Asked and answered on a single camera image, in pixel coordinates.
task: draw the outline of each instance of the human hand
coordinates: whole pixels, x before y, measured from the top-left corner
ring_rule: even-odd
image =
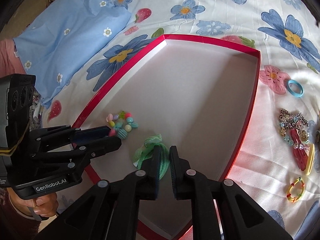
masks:
[[[36,199],[23,200],[19,198],[12,188],[7,188],[7,190],[12,204],[27,216],[32,216],[28,207],[32,207],[34,212],[42,217],[53,217],[57,212],[59,204],[56,193],[51,193]]]

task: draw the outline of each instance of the floral bedsheet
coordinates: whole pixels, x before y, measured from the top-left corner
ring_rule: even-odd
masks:
[[[295,239],[303,239],[315,223],[315,214],[319,217],[319,150],[316,147],[311,174],[304,176],[306,190],[302,199],[290,203],[286,189],[303,173],[279,134],[277,116],[281,108],[302,112],[309,121],[310,141],[314,142],[319,114],[320,31],[306,6],[300,0],[112,0],[112,3],[132,13],[129,24],[89,59],[70,85],[53,99],[52,108],[43,113],[43,126],[72,124],[99,88],[163,33],[209,36],[256,48],[262,56],[256,101],[229,178]],[[288,79],[303,86],[303,97],[295,98],[287,91]],[[68,191],[59,194],[61,210],[72,202],[71,198],[76,198],[74,191],[73,197]]]

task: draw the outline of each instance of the yellow rubber band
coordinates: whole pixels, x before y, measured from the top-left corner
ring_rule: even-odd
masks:
[[[291,197],[291,189],[298,183],[298,182],[301,182],[301,192],[300,194],[297,196],[297,197]],[[296,181],[294,183],[292,183],[290,185],[290,187],[288,188],[287,190],[287,199],[291,202],[291,203],[295,203],[297,202],[303,195],[303,192],[304,192],[304,187],[305,187],[305,184],[303,182],[303,179],[301,177],[297,178]]]
[[[29,120],[29,122],[28,122],[28,124],[27,124],[27,127],[26,127],[26,129],[24,130],[21,138],[20,138],[19,141],[17,142],[17,144],[16,144],[15,146],[13,146],[11,149],[7,149],[7,150],[2,150],[2,149],[0,149],[0,155],[10,157],[10,156],[14,153],[14,151],[17,149],[18,145],[22,142],[22,140],[23,140],[26,132],[29,130],[29,125],[30,125],[30,120]]]
[[[311,173],[314,158],[315,158],[315,145],[313,143],[310,143],[309,156],[308,156],[307,166],[305,170],[305,174],[307,176]]]

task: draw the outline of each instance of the pink cloth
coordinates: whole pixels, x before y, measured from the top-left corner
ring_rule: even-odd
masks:
[[[20,58],[14,54],[14,41],[0,41],[0,78],[14,73],[25,74]]]

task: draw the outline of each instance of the white daisy print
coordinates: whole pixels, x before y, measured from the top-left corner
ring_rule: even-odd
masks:
[[[105,1],[101,1],[100,7],[103,7],[103,6],[106,6],[106,5],[107,5],[107,3]]]
[[[111,29],[110,29],[110,28],[107,28],[106,30],[104,30],[103,35],[109,37],[111,34],[112,34],[112,32],[111,32]]]
[[[61,81],[62,81],[62,77],[63,77],[63,75],[62,74],[58,74],[58,76],[57,76],[57,82],[60,84],[61,83]]]
[[[24,66],[29,69],[32,65],[32,62],[30,62],[29,60],[24,64]]]
[[[66,36],[70,31],[71,31],[70,29],[66,29],[66,30],[64,31],[64,35]]]

